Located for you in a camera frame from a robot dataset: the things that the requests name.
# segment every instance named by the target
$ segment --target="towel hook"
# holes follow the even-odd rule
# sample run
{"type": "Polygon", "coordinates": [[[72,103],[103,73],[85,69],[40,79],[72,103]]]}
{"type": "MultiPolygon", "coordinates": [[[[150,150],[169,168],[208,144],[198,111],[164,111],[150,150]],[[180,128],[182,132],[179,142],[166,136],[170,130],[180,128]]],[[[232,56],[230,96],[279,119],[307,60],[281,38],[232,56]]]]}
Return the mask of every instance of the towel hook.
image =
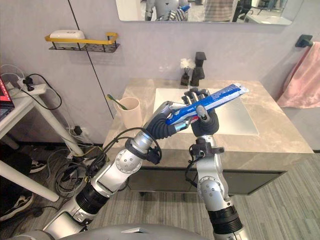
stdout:
{"type": "Polygon", "coordinates": [[[311,47],[314,43],[311,41],[312,35],[305,35],[302,34],[298,41],[296,42],[295,46],[298,48],[305,48],[305,47],[311,47]]]}

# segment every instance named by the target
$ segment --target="sink basin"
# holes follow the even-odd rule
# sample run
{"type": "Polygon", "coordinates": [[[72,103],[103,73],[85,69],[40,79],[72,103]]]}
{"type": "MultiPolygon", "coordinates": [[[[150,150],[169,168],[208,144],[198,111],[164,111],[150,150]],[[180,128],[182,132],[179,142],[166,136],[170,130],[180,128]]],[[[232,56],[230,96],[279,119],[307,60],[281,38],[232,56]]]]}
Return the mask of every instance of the sink basin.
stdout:
{"type": "MultiPolygon", "coordinates": [[[[214,93],[219,89],[208,88],[210,93],[214,93]]],[[[186,92],[186,89],[179,88],[156,88],[153,112],[165,101],[183,103],[181,97],[186,92]]],[[[227,102],[215,109],[219,119],[219,130],[216,134],[225,135],[258,135],[255,124],[253,123],[246,107],[241,101],[241,97],[227,102]]],[[[191,126],[179,133],[191,134],[191,126]]]]}

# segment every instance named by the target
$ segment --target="soap bar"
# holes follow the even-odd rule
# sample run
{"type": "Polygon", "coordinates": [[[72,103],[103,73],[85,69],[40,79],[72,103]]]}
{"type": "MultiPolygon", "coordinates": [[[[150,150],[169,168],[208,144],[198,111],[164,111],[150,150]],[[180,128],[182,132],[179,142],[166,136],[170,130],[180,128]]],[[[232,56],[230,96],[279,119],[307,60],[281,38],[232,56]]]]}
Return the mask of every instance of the soap bar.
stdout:
{"type": "MultiPolygon", "coordinates": [[[[85,35],[81,30],[57,30],[50,34],[51,39],[85,39],[85,35]]],[[[54,42],[57,48],[78,48],[77,43],[72,42],[54,42]]]]}

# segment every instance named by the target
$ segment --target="white cup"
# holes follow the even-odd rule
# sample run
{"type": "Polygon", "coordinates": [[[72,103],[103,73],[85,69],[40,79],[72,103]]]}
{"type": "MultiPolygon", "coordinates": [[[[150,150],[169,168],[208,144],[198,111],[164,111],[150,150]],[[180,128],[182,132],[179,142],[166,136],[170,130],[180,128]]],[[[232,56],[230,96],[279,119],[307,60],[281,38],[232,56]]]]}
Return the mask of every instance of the white cup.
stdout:
{"type": "Polygon", "coordinates": [[[124,110],[117,103],[113,103],[115,109],[121,115],[124,126],[127,129],[142,127],[143,120],[139,99],[128,96],[117,101],[127,108],[127,110],[124,110]]]}

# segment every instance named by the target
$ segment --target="white flower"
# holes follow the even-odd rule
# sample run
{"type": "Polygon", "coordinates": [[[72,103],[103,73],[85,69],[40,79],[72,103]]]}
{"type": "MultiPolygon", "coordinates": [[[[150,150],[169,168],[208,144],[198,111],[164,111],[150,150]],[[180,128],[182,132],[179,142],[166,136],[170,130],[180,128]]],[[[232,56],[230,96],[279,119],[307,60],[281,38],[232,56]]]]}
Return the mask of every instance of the white flower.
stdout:
{"type": "Polygon", "coordinates": [[[196,64],[192,61],[192,59],[182,58],[180,60],[180,68],[182,69],[194,69],[196,64]]]}

